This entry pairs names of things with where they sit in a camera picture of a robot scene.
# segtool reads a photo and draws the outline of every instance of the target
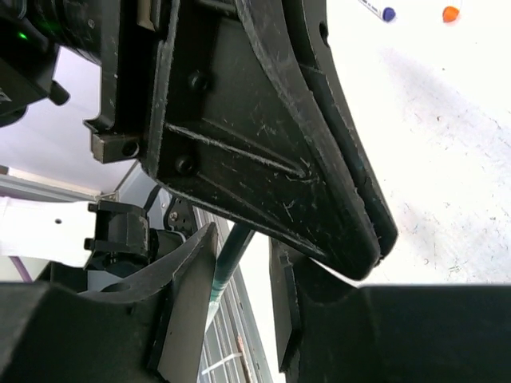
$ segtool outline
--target white panel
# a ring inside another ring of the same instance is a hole
[[[132,161],[103,165],[89,150],[84,119],[99,112],[100,69],[63,49],[55,79],[67,104],[41,101],[20,122],[0,129],[0,164],[85,188],[112,192]]]

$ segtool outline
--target black cable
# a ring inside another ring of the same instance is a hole
[[[161,186],[160,185],[156,185],[151,190],[151,192],[147,196],[147,200],[145,201],[145,204],[144,204],[144,210],[145,211],[151,210],[151,207],[153,207],[154,201],[156,201],[156,198],[157,198],[158,193],[160,192],[160,190],[161,190]]]

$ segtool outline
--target blue cap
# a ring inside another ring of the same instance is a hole
[[[382,13],[382,19],[384,22],[391,22],[396,17],[396,12],[392,8],[385,8]]]

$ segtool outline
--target dirty white surface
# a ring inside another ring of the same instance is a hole
[[[365,283],[511,280],[511,2],[388,0],[387,25],[329,0],[329,43],[362,142],[399,228]],[[242,271],[274,381],[267,239]]]
[[[61,49],[55,79],[71,98],[63,106],[39,101],[17,124],[0,129],[0,165],[112,192],[132,161],[103,165],[90,152],[90,134],[83,120],[99,112],[100,69]]]

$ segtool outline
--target orange marker cap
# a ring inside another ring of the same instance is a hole
[[[444,13],[442,14],[442,17],[444,19],[444,22],[453,22],[458,18],[458,15],[460,14],[460,10],[456,8],[455,6],[447,6],[444,9]]]

